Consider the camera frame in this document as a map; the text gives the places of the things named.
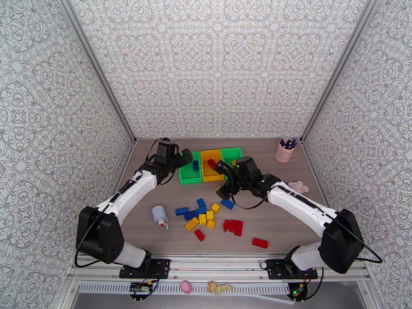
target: pen holder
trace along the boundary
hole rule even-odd
[[[278,148],[276,149],[276,152],[274,153],[274,157],[276,158],[276,160],[280,162],[288,162],[294,150],[295,148],[292,148],[292,149],[283,148],[279,141]]]

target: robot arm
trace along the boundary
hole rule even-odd
[[[150,253],[126,242],[121,225],[133,207],[163,180],[193,159],[192,153],[164,138],[159,141],[157,153],[137,170],[120,190],[96,208],[86,207],[79,215],[76,239],[75,265],[78,252],[103,261],[116,262],[139,268],[150,263]]]
[[[318,243],[298,246],[289,252],[285,263],[291,277],[299,270],[306,271],[321,266],[346,273],[362,251],[362,235],[350,211],[343,209],[337,212],[327,208],[295,192],[274,175],[262,175],[249,156],[238,159],[233,168],[220,161],[214,169],[228,177],[216,191],[221,198],[229,199],[239,191],[250,191],[254,196],[291,213],[321,238]]]
[[[193,159],[188,149],[182,153],[178,151],[179,147],[169,139],[160,140],[157,153],[147,157],[117,193],[96,208],[86,207],[81,211],[76,239],[76,266],[79,266],[77,254],[83,252],[107,264],[129,265],[145,273],[150,266],[150,253],[125,242],[121,225],[148,192],[161,184],[169,173],[174,173]],[[351,212],[345,209],[336,212],[296,193],[279,178],[271,174],[262,175],[249,156],[237,160],[233,168],[220,161],[214,169],[228,177],[217,190],[221,198],[228,199],[240,190],[248,190],[290,212],[321,237],[320,242],[295,247],[287,255],[285,261],[292,274],[324,265],[338,273],[346,273],[361,252],[363,245],[353,235],[361,240],[362,236]]]

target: green tray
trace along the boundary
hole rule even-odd
[[[233,167],[232,161],[235,161],[241,157],[243,157],[242,149],[240,147],[236,148],[222,148],[220,150],[222,154],[223,162],[228,164],[229,166]]]
[[[200,163],[200,151],[192,151],[193,160],[191,163],[179,169],[180,184],[202,183],[202,165]],[[199,171],[193,171],[193,161],[199,162]]]

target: yellow tray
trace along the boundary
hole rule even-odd
[[[210,165],[208,165],[209,159],[213,159],[213,161],[216,163],[222,160],[222,154],[220,152],[220,149],[204,150],[200,152],[203,182],[224,181],[225,176],[223,174],[217,173],[214,169],[210,167]]]

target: light gray floor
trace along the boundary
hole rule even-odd
[[[309,285],[311,294],[316,289],[318,283]],[[278,298],[289,300],[286,296]],[[298,303],[296,306],[289,304],[275,303],[268,300],[251,297],[212,297],[212,296],[150,296],[143,303],[133,304],[128,295],[100,295],[100,294],[79,294],[72,309],[364,309],[366,308],[359,294],[359,289],[355,282],[325,282],[314,298]]]
[[[275,139],[180,139],[174,141],[180,149],[189,148],[191,151],[241,147],[244,156],[253,157],[263,174],[271,173],[286,182],[301,180],[310,189],[305,195],[323,204],[320,191],[299,146],[288,163],[281,163],[274,158],[275,148],[279,142]],[[134,171],[144,162],[152,143],[153,140],[139,140],[123,182],[133,176]],[[223,181],[180,185],[176,173],[171,182],[158,186],[147,194],[130,212],[122,225],[125,240],[152,253],[231,254],[287,253],[296,245],[308,245],[319,240],[309,227],[285,210],[264,203],[249,211],[238,207],[232,211],[222,208],[215,217],[214,230],[201,228],[206,239],[202,243],[199,242],[193,232],[188,233],[185,230],[183,217],[176,217],[174,211],[180,207],[197,209],[196,199],[201,197],[205,199],[208,207],[214,202],[220,202],[215,190],[222,184]],[[236,200],[246,207],[259,201],[249,192],[240,192]],[[151,208],[158,204],[166,208],[170,219],[168,231],[153,222]],[[242,237],[223,232],[222,224],[225,219],[238,219],[244,222]],[[252,246],[253,237],[268,240],[269,248],[264,250]]]

